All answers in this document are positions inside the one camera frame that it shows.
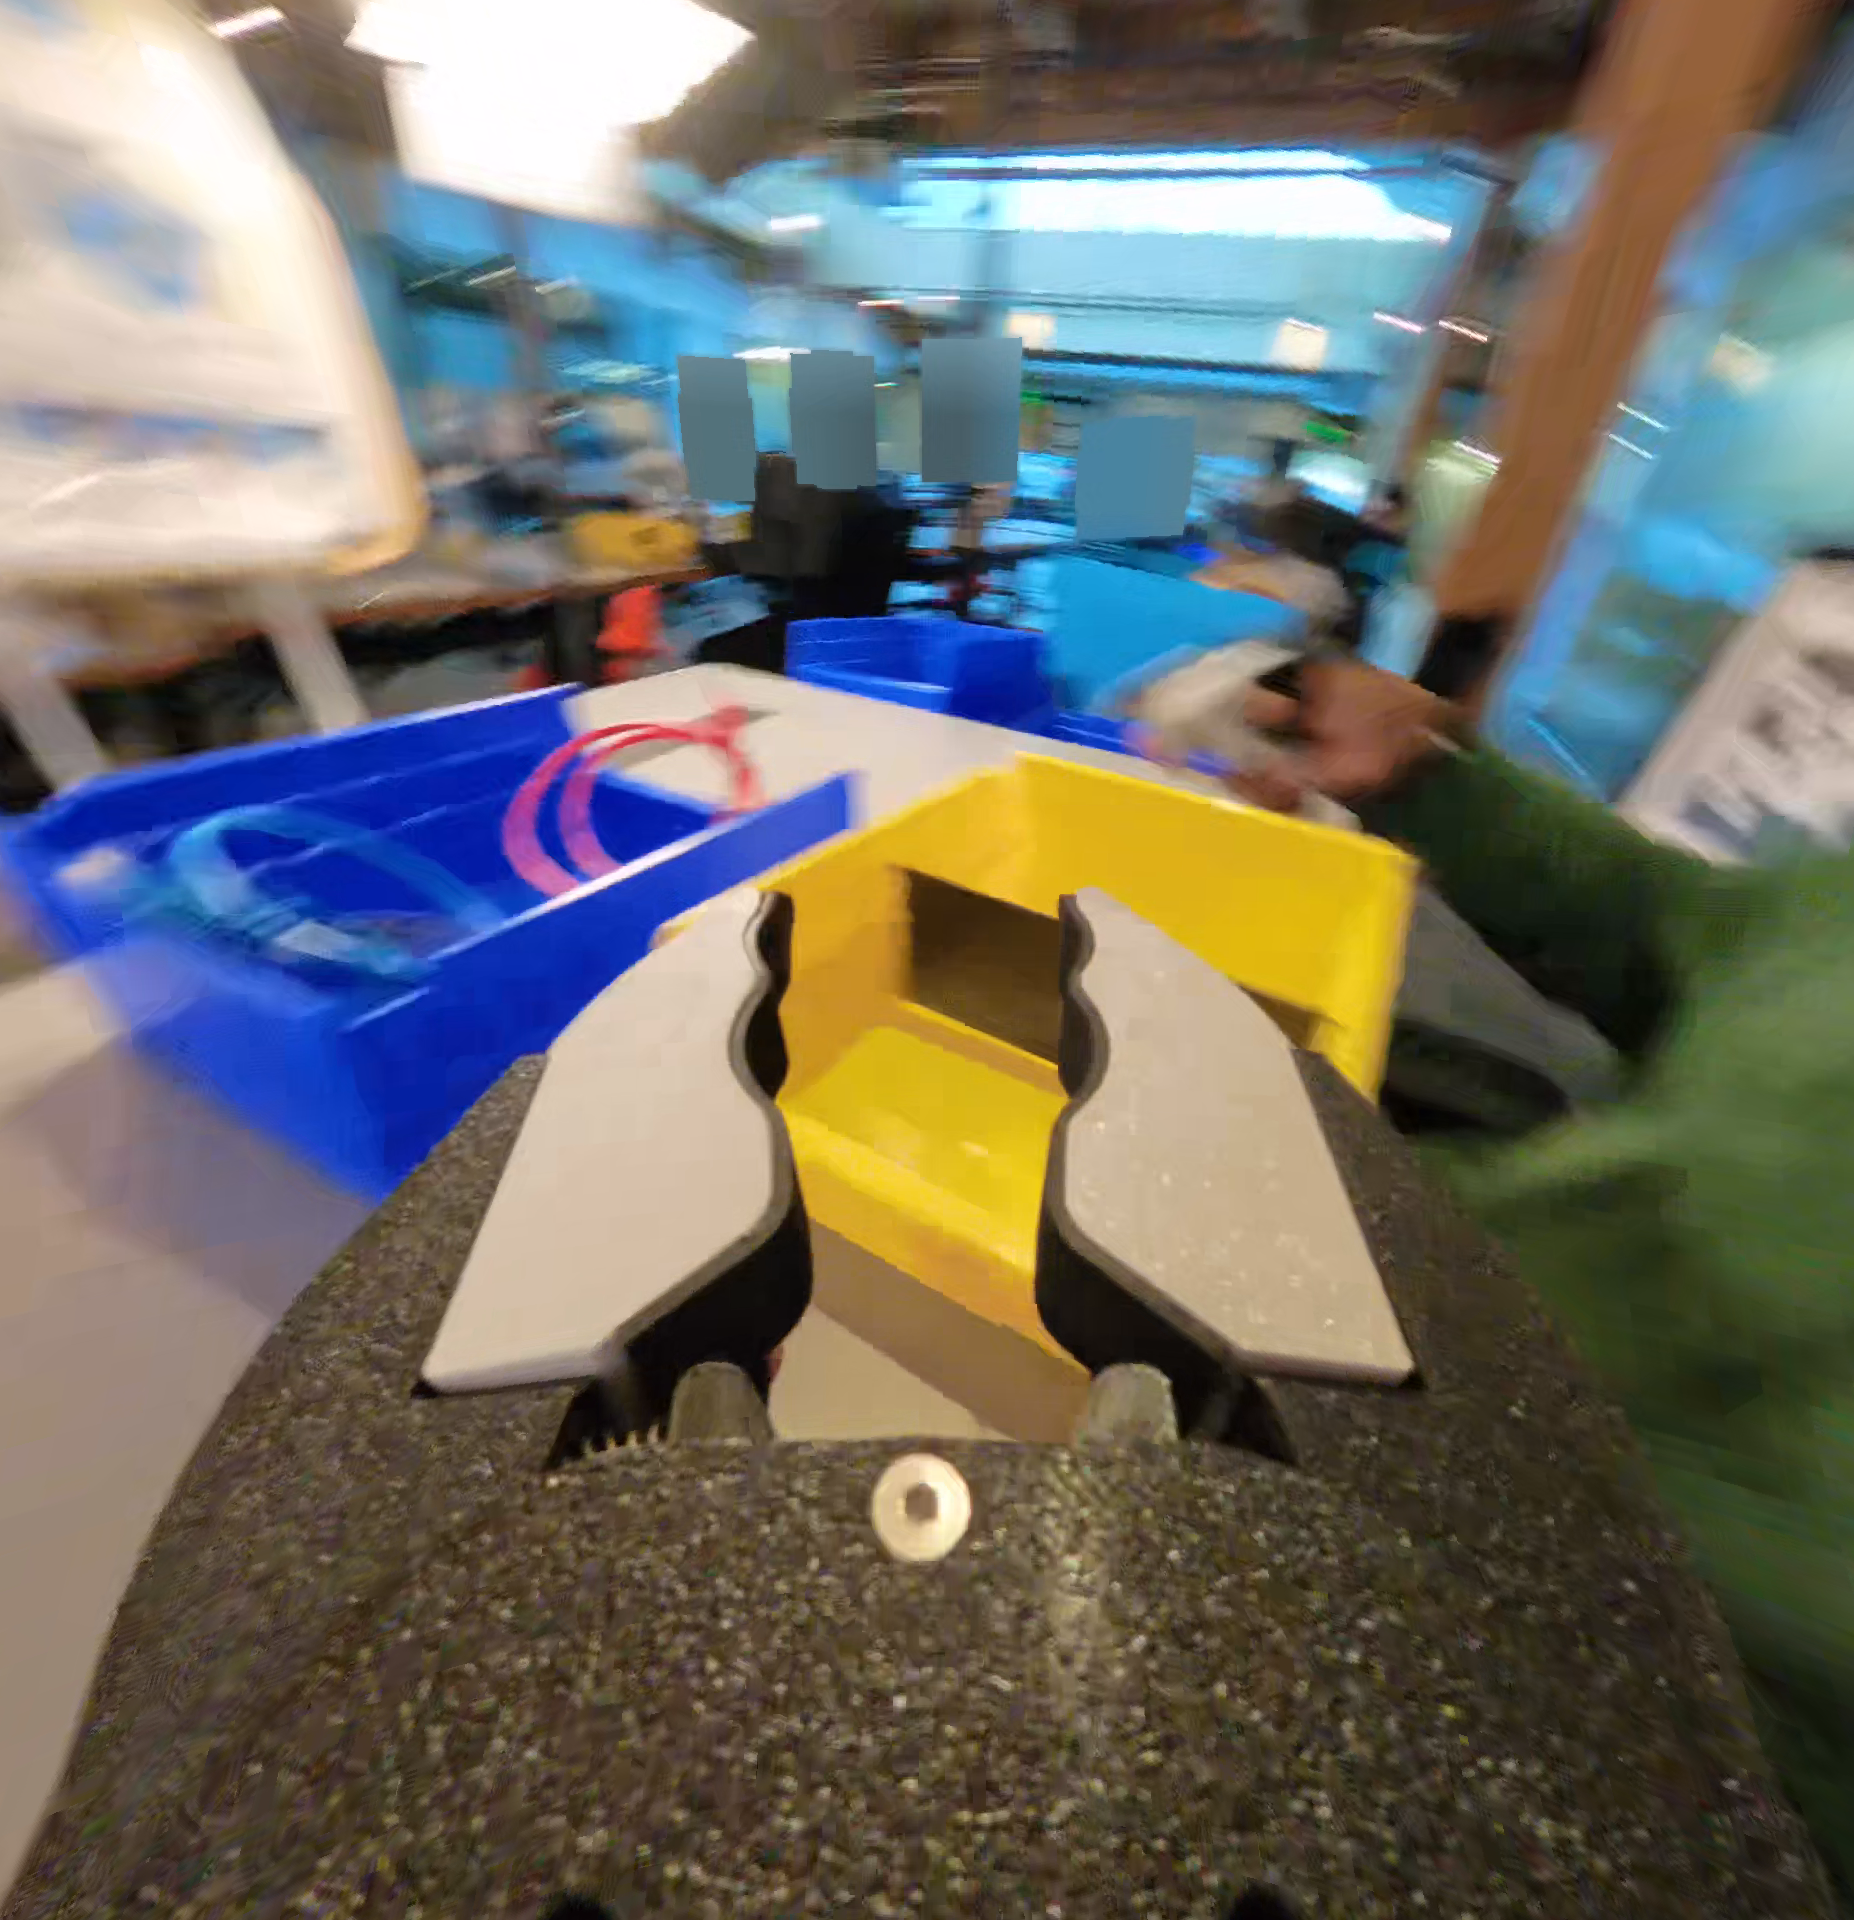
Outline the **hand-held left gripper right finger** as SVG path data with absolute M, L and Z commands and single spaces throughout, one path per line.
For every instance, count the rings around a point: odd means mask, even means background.
M 1400 1389 L 1417 1363 L 1273 1018 L 1101 889 L 1060 901 L 1036 1314 L 1100 1374 Z

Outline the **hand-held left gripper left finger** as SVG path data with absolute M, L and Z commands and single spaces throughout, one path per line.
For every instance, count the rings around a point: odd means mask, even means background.
M 703 1363 L 770 1394 L 814 1261 L 779 1107 L 794 903 L 738 889 L 555 1039 L 420 1379 L 438 1398 Z

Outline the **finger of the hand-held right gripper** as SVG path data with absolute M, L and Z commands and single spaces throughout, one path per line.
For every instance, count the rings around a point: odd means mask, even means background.
M 1271 640 L 1169 658 L 1130 694 L 1130 732 L 1162 764 L 1262 765 L 1276 758 L 1276 734 L 1254 719 L 1259 698 L 1290 700 L 1301 658 Z

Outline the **yellow plastic bin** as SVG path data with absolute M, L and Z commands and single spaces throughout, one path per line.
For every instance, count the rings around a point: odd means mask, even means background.
M 1049 1356 L 1065 896 L 1116 896 L 1371 1105 L 1385 1086 L 1415 875 L 1371 836 L 1021 755 L 759 885 L 794 903 L 779 1105 L 812 1223 Z

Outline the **long blue plastic bin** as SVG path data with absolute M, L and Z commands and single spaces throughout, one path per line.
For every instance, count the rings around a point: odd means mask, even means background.
M 564 689 L 105 778 L 0 881 L 175 1079 L 384 1198 L 654 935 L 846 833 L 853 778 L 738 808 L 612 772 Z

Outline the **person's right hand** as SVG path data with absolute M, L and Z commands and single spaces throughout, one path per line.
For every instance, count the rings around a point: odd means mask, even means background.
M 1305 655 L 1256 682 L 1246 717 L 1276 743 L 1244 775 L 1244 793 L 1279 812 L 1314 797 L 1366 803 L 1427 760 L 1472 746 L 1461 706 L 1337 653 Z

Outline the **light blue partition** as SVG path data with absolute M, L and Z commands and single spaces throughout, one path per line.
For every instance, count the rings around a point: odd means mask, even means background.
M 1303 634 L 1305 616 L 1273 599 L 1075 554 L 1052 562 L 1045 653 L 1069 708 L 1119 705 L 1159 661 Z

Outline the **small blue plastic bin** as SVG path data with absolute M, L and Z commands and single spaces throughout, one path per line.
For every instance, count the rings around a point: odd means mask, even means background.
M 1039 731 L 1057 711 L 1039 634 L 936 611 L 791 623 L 786 675 L 1011 731 Z

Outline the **orange traffic cone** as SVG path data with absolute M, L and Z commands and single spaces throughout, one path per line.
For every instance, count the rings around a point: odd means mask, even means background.
M 628 685 L 673 665 L 666 589 L 626 588 L 604 601 L 596 663 L 599 685 Z

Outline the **black framed tag sign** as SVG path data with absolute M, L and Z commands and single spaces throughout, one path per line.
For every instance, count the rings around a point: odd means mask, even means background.
M 1854 847 L 1854 547 L 1790 568 L 1619 803 L 1713 865 Z

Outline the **yellow case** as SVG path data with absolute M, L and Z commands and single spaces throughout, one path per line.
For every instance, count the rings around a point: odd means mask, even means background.
M 660 513 L 580 513 L 564 535 L 575 562 L 593 572 L 648 576 L 694 572 L 703 562 L 696 528 Z

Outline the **white poster board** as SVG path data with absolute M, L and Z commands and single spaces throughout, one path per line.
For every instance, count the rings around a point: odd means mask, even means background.
M 0 3 L 0 595 L 364 569 L 424 517 L 234 48 L 190 5 Z

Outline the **wooden post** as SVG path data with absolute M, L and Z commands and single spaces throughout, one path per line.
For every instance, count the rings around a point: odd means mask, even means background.
M 1830 3 L 1613 6 L 1571 124 L 1597 168 L 1515 327 L 1490 416 L 1500 469 L 1435 583 L 1441 619 L 1517 616 L 1532 601 L 1686 219 L 1780 108 L 1832 13 Z

